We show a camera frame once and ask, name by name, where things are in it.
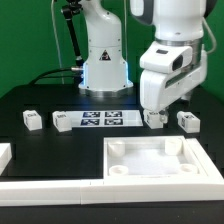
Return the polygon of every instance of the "white plastic tray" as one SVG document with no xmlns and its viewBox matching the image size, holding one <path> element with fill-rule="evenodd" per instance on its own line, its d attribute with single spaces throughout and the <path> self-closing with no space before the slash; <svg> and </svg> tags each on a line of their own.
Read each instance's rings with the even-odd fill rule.
<svg viewBox="0 0 224 224">
<path fill-rule="evenodd" d="M 177 136 L 182 151 L 168 156 L 167 138 L 105 138 L 103 179 L 1 182 L 0 206 L 224 200 L 223 178 L 198 141 Z M 110 158 L 108 145 L 114 141 L 122 141 L 125 152 Z M 181 164 L 197 172 L 179 172 Z M 110 176 L 116 165 L 127 166 L 128 173 Z"/>
</svg>

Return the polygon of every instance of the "black cable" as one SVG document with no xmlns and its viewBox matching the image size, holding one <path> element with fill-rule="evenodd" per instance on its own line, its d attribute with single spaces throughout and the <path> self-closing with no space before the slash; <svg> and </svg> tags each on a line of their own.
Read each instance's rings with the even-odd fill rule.
<svg viewBox="0 0 224 224">
<path fill-rule="evenodd" d="M 63 76 L 63 78 L 80 78 L 80 75 L 65 75 L 65 76 Z M 61 76 L 49 76 L 49 77 L 41 77 L 41 78 L 39 78 L 38 80 L 41 80 L 41 79 L 61 79 Z"/>
<path fill-rule="evenodd" d="M 59 73 L 59 72 L 68 72 L 68 71 L 72 71 L 71 68 L 59 68 L 59 69 L 54 69 L 51 71 L 44 72 L 40 74 L 39 76 L 37 76 L 35 79 L 33 79 L 31 82 L 29 82 L 29 85 L 34 85 L 39 79 L 47 75 Z"/>
<path fill-rule="evenodd" d="M 70 37 L 72 40 L 72 45 L 73 45 L 73 50 L 76 56 L 76 65 L 77 66 L 82 66 L 84 61 L 82 59 L 81 56 L 81 52 L 80 52 L 80 48 L 79 48 L 79 44 L 78 44 L 78 39 L 76 36 L 76 32 L 75 32 L 75 27 L 73 25 L 72 22 L 72 17 L 74 15 L 78 15 L 80 14 L 81 10 L 82 10 L 82 6 L 78 3 L 80 2 L 80 0 L 78 1 L 68 1 L 69 5 L 63 6 L 62 7 L 62 13 L 66 19 L 67 22 L 67 26 L 69 29 L 69 33 L 70 33 Z"/>
</svg>

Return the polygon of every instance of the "black tabletop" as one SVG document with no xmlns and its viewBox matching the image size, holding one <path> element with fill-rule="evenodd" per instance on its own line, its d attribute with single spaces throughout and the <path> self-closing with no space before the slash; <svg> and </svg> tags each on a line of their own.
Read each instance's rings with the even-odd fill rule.
<svg viewBox="0 0 224 224">
<path fill-rule="evenodd" d="M 30 132 L 22 112 L 36 110 L 43 129 Z M 190 103 L 177 101 L 169 108 L 163 129 L 142 127 L 73 128 L 59 133 L 54 111 L 140 110 L 138 88 L 119 98 L 91 98 L 73 85 L 18 86 L 0 99 L 0 142 L 10 142 L 13 159 L 0 181 L 99 179 L 103 177 L 105 137 L 171 136 L 197 138 L 224 175 L 224 106 L 202 88 Z M 192 112 L 201 120 L 201 132 L 185 133 L 177 112 Z M 39 206 L 1 208 L 4 223 L 223 223 L 222 201 L 131 203 L 108 205 Z"/>
</svg>

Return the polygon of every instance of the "white box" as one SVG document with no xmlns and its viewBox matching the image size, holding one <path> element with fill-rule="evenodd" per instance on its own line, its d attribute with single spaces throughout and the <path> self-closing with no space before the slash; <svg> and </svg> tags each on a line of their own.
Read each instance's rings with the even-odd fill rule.
<svg viewBox="0 0 224 224">
<path fill-rule="evenodd" d="M 53 123 L 59 132 L 72 130 L 71 119 L 65 112 L 55 111 L 53 113 Z"/>
<path fill-rule="evenodd" d="M 161 122 L 161 116 L 159 113 L 155 113 L 149 110 L 144 110 L 144 121 L 151 129 L 163 128 L 163 122 Z"/>
<path fill-rule="evenodd" d="M 123 142 L 125 145 L 125 154 L 119 157 L 110 153 L 111 144 L 116 141 Z M 171 149 L 171 147 L 175 147 L 174 144 L 177 145 L 178 150 Z M 114 175 L 110 175 L 111 168 L 113 168 L 112 171 L 117 171 L 117 175 L 114 172 Z M 176 178 L 184 174 L 193 175 L 193 177 L 206 176 L 204 168 L 182 136 L 105 139 L 104 179 L 119 177 L 119 174 L 122 179 L 125 177 L 129 179 Z"/>
<path fill-rule="evenodd" d="M 195 117 L 191 112 L 178 112 L 177 113 L 178 125 L 187 133 L 200 132 L 201 121 Z"/>
<path fill-rule="evenodd" d="M 35 110 L 26 110 L 23 112 L 24 124 L 30 131 L 42 129 L 41 116 Z"/>
</svg>

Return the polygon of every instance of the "white object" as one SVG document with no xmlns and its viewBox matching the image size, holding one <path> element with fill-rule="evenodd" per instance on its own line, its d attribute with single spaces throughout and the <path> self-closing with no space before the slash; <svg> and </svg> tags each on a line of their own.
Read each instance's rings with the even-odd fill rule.
<svg viewBox="0 0 224 224">
<path fill-rule="evenodd" d="M 163 122 L 161 121 L 161 116 L 159 113 L 144 110 L 143 115 L 144 121 L 151 129 L 163 128 Z"/>
<path fill-rule="evenodd" d="M 138 110 L 66 111 L 72 127 L 130 127 L 143 126 Z"/>
<path fill-rule="evenodd" d="M 156 40 L 140 59 L 140 101 L 159 112 L 206 78 L 207 54 L 201 50 L 206 0 L 138 2 L 131 0 L 133 15 L 156 27 Z"/>
<path fill-rule="evenodd" d="M 111 157 L 122 157 L 125 155 L 125 143 L 123 141 L 114 141 L 108 143 L 108 154 Z"/>
<path fill-rule="evenodd" d="M 143 108 L 159 112 L 202 83 L 207 75 L 207 55 L 202 51 L 201 64 L 179 80 L 181 70 L 172 74 L 144 70 L 140 80 L 140 101 Z"/>
<path fill-rule="evenodd" d="M 30 131 L 42 129 L 41 116 L 35 110 L 26 110 L 23 112 L 24 124 Z"/>
<path fill-rule="evenodd" d="M 165 152 L 170 156 L 177 156 L 182 152 L 182 140 L 180 138 L 167 138 L 165 140 Z"/>
<path fill-rule="evenodd" d="M 65 112 L 55 111 L 53 113 L 53 123 L 59 132 L 71 131 L 71 119 Z"/>
<path fill-rule="evenodd" d="M 191 112 L 180 111 L 177 113 L 178 125 L 187 133 L 200 132 L 201 121 Z"/>
<path fill-rule="evenodd" d="M 89 56 L 84 63 L 81 93 L 104 96 L 119 94 L 133 86 L 128 65 L 122 57 L 120 19 L 103 9 L 101 0 L 82 0 L 88 31 Z"/>
<path fill-rule="evenodd" d="M 183 62 L 180 68 L 189 65 L 192 61 L 192 47 L 170 47 L 154 41 L 150 48 L 140 58 L 140 66 L 146 70 L 166 73 L 173 73 L 173 62 L 180 56 Z"/>
<path fill-rule="evenodd" d="M 116 177 L 128 175 L 128 167 L 121 165 L 112 166 L 109 169 L 109 175 Z"/>
<path fill-rule="evenodd" d="M 165 155 L 165 160 L 170 161 L 167 165 L 177 168 L 167 175 L 170 170 L 162 166 L 161 153 L 165 154 L 165 140 L 173 137 L 182 140 L 183 150 L 182 155 Z M 128 151 L 124 157 L 129 157 L 130 166 L 120 164 L 128 167 L 129 173 L 125 176 L 109 176 L 112 165 L 108 164 L 107 147 L 114 140 L 124 141 Z M 104 152 L 104 179 L 0 182 L 0 206 L 224 200 L 224 180 L 196 139 L 186 140 L 182 136 L 105 138 Z M 149 163 L 155 159 L 160 160 L 160 170 L 165 173 L 155 175 L 158 170 L 153 165 L 158 163 Z M 140 165 L 144 162 L 143 167 L 149 165 L 147 173 L 151 170 L 152 175 L 145 175 L 144 169 L 132 173 L 138 160 Z M 196 166 L 198 173 L 178 173 L 180 165 L 186 163 Z"/>
<path fill-rule="evenodd" d="M 11 146 L 9 143 L 0 143 L 0 175 L 12 158 Z"/>
</svg>

